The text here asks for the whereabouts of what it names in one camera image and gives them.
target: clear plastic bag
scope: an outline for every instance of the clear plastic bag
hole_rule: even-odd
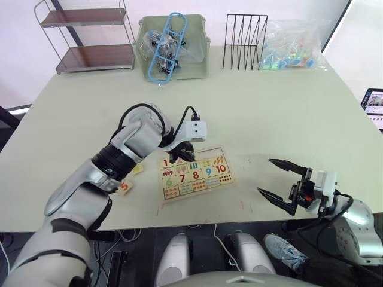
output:
[[[149,30],[142,38],[142,45],[140,45],[142,54],[147,59],[152,59],[156,48],[160,45],[159,54],[164,57],[172,58],[177,50],[177,40],[170,34],[166,34],[163,41],[160,42],[161,32],[156,30]],[[182,63],[201,63],[205,58],[203,53],[202,43],[187,42],[181,43],[180,52],[178,53],[178,65]]]
[[[327,69],[321,53],[320,21],[268,21],[260,69]]]

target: metal shelf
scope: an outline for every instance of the metal shelf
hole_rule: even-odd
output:
[[[126,16],[123,8],[52,10],[41,26],[65,27],[88,25],[122,25]]]
[[[71,47],[60,61],[58,74],[109,69],[131,69],[134,64],[131,45]]]

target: foot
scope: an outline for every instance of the foot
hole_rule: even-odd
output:
[[[300,274],[305,262],[309,259],[289,242],[274,234],[267,234],[263,238],[266,250],[277,260],[282,261],[290,269]]]

